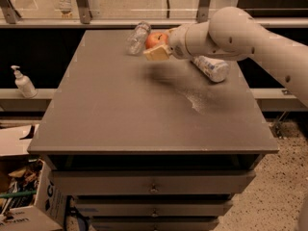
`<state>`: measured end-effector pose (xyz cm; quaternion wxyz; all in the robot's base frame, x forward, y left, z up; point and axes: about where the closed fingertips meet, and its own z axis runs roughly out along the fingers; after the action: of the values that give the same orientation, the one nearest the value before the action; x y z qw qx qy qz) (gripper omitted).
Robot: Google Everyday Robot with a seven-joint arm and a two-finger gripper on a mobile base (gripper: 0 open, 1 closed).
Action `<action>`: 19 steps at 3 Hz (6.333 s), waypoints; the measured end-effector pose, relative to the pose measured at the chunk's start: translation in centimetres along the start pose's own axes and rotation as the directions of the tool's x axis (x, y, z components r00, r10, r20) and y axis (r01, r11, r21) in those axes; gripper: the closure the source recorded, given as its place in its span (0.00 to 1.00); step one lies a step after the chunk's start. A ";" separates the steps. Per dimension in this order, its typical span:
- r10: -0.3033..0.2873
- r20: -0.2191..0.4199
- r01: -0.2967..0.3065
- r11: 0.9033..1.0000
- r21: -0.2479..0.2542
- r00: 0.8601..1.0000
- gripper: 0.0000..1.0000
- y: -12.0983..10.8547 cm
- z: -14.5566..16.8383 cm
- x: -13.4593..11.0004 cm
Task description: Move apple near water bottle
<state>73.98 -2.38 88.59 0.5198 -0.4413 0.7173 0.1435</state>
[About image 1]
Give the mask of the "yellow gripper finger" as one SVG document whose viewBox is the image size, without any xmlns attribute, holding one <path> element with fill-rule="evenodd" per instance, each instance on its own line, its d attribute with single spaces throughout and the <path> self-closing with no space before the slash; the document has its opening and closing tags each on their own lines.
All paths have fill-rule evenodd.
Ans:
<svg viewBox="0 0 308 231">
<path fill-rule="evenodd" d="M 157 45 L 143 52 L 149 61 L 165 61 L 169 59 L 171 52 L 166 44 Z"/>
</svg>

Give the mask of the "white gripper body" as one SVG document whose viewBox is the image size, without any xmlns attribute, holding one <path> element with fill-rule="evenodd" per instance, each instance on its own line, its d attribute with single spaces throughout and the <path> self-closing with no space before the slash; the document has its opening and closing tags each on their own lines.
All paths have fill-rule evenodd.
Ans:
<svg viewBox="0 0 308 231">
<path fill-rule="evenodd" d="M 167 31 L 170 53 L 177 59 L 189 59 L 191 54 L 186 46 L 186 33 L 190 24 L 183 24 Z"/>
</svg>

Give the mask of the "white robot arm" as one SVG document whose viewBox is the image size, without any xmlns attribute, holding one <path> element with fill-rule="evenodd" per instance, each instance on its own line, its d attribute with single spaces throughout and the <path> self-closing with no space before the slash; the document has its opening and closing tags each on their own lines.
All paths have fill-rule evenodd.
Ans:
<svg viewBox="0 0 308 231">
<path fill-rule="evenodd" d="M 308 46 L 267 30 L 246 11 L 224 7 L 206 22 L 182 24 L 165 34 L 165 40 L 143 52 L 149 61 L 200 55 L 236 61 L 249 58 L 308 106 Z"/>
</svg>

